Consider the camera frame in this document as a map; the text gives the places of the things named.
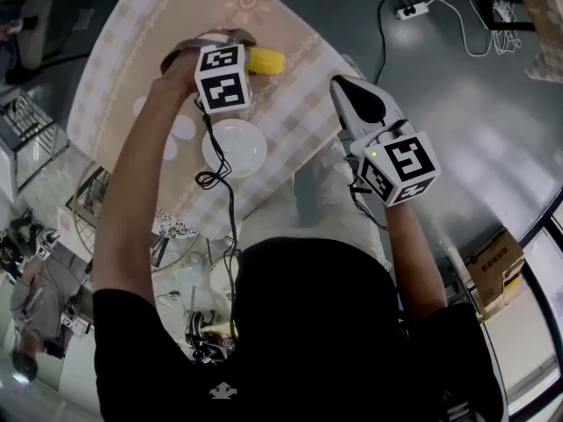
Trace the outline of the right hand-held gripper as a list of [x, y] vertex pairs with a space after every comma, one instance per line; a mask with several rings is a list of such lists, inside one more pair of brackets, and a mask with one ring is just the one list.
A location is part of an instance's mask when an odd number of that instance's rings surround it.
[[359, 77], [333, 76], [330, 95], [340, 124], [355, 140], [350, 149], [357, 174], [370, 192], [392, 207], [428, 190], [441, 173], [436, 154], [427, 133], [403, 120], [387, 91]]

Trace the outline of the yellow corn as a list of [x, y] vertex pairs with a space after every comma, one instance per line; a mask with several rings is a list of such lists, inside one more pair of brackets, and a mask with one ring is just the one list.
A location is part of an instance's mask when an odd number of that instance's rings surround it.
[[265, 76], [280, 75], [285, 68], [286, 56], [265, 47], [247, 47], [245, 49], [245, 69], [250, 74]]

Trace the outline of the white round plate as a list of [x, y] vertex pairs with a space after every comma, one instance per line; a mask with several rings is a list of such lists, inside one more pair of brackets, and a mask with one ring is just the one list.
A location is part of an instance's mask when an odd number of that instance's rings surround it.
[[210, 133], [203, 136], [201, 149], [207, 166], [227, 178], [247, 178], [257, 172], [267, 158], [264, 135], [252, 123], [241, 119], [224, 119], [212, 125], [216, 151]]

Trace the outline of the person's right forearm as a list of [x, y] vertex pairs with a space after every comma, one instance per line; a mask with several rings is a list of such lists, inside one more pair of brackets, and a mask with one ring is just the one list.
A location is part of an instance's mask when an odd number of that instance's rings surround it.
[[385, 209], [398, 291], [414, 321], [447, 307], [445, 287], [417, 214], [408, 202]]

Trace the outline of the person's left forearm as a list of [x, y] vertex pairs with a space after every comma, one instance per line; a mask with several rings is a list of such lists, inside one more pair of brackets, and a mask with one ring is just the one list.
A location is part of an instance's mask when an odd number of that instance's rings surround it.
[[195, 92], [198, 55], [179, 54], [156, 79], [122, 147], [100, 212], [93, 257], [94, 289], [118, 289], [154, 304], [151, 228], [165, 144], [185, 100]]

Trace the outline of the table with beige checked cloth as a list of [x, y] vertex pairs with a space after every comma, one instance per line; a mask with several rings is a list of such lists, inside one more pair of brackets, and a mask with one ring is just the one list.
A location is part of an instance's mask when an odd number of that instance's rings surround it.
[[192, 100], [168, 136], [159, 209], [211, 239], [229, 232], [229, 203], [245, 218], [340, 131], [329, 83], [352, 69], [280, 0], [119, 0], [86, 63], [67, 126], [70, 140], [111, 170], [162, 60], [182, 40], [222, 27], [246, 30], [286, 61], [278, 76], [251, 77], [252, 104], [238, 112], [267, 141], [266, 161], [251, 176], [208, 191], [195, 183], [205, 168], [205, 127]]

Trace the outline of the person's light trousers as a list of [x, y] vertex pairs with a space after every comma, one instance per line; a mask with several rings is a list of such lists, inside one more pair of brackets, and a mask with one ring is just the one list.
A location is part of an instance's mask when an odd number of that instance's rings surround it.
[[290, 178], [244, 219], [238, 248], [243, 251], [275, 237], [332, 239], [366, 252], [390, 271], [392, 264], [375, 223], [355, 206], [348, 190], [353, 174], [345, 155], [342, 142], [334, 137], [308, 162], [316, 210], [311, 227], [300, 223], [294, 179]]

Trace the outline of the white power strip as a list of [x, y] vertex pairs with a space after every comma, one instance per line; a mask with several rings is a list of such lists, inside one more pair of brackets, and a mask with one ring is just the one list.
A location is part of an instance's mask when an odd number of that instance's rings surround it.
[[428, 5], [424, 2], [413, 4], [395, 11], [398, 20], [405, 21], [428, 13]]

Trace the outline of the beige checked flower tablecloth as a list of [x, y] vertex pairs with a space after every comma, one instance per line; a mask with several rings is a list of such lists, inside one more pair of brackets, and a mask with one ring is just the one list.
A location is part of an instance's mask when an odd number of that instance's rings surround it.
[[563, 0], [523, 0], [539, 51], [525, 70], [529, 78], [563, 84]]

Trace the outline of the grey padded chair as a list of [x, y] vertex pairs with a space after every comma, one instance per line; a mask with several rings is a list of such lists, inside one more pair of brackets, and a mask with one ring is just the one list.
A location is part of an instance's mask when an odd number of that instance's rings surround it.
[[23, 84], [89, 53], [63, 55], [87, 0], [0, 0], [0, 81]]

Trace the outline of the brown cardboard box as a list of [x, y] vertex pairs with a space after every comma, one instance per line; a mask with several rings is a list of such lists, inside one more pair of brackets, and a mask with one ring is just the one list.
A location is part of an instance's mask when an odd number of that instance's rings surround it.
[[524, 262], [522, 247], [506, 227], [465, 259], [470, 276], [465, 285], [483, 320], [506, 308], [527, 288], [521, 274]]

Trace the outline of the person's black shirt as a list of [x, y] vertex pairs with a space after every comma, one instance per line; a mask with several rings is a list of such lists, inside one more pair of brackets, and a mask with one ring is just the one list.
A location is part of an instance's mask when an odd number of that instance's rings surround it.
[[241, 254], [224, 362], [196, 364], [157, 309], [122, 290], [93, 296], [106, 422], [501, 422], [503, 397], [473, 307], [399, 321], [370, 255], [326, 239], [276, 238]]

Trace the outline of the white round basin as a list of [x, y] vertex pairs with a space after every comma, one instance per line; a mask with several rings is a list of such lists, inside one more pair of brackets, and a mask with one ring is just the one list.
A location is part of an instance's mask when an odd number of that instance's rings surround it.
[[176, 270], [174, 278], [185, 287], [197, 287], [203, 278], [203, 258], [199, 253], [190, 252], [185, 264]]

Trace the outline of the black equipment pile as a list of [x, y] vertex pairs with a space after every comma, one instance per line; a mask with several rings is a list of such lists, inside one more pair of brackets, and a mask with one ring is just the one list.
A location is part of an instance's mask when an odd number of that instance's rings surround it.
[[210, 319], [201, 311], [187, 312], [185, 341], [194, 351], [193, 362], [219, 364], [234, 352], [238, 330], [232, 319], [218, 323], [214, 310], [208, 315]]

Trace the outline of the black metal table frame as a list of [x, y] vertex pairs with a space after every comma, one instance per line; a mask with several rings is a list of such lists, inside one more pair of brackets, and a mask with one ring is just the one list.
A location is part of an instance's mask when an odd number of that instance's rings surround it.
[[[523, 0], [502, 0], [507, 4], [523, 5]], [[536, 28], [531, 22], [504, 22], [498, 21], [494, 17], [494, 0], [477, 0], [479, 14], [482, 17], [485, 27], [489, 31], [524, 31], [535, 32]]]

